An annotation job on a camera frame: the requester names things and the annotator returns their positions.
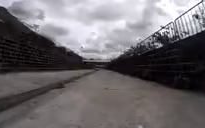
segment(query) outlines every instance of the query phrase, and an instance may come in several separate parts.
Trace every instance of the stone wall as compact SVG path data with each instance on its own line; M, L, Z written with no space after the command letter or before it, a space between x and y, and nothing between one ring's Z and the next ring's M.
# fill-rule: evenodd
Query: stone wall
M67 69L80 66L82 58L70 56L57 47L40 48L25 36L0 36L0 71L32 69Z

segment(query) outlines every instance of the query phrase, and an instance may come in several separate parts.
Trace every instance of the concrete road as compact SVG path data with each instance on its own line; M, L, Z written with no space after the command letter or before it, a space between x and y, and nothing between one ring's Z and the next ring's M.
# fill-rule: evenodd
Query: concrete road
M1 113L0 128L205 128L205 95L100 70Z
M0 98L68 80L92 70L65 70L0 74Z

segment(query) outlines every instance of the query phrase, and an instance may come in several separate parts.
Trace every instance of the railing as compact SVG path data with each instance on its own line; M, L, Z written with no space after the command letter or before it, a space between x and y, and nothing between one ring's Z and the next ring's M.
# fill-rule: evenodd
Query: railing
M205 0L180 15L175 21L179 40L196 35L205 30Z
M174 22L170 22L138 43L135 47L132 47L128 52L129 54L140 55L166 44L196 35L202 31L205 31L205 0L202 0L187 10L174 20Z

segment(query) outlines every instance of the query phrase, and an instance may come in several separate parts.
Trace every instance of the sky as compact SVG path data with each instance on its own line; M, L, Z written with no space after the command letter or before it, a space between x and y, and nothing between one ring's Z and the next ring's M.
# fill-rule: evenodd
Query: sky
M39 33L86 58L113 59L200 0L0 0Z

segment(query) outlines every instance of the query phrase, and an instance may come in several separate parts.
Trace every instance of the metal railing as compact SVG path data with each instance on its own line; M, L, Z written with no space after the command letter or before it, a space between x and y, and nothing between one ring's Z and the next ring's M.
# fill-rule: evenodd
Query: metal railing
M174 22L161 27L160 30L138 43L131 51L140 55L166 44L194 36L202 31L205 31L205 0L187 10Z
M205 30L205 0L180 15L175 21L179 40L196 35Z

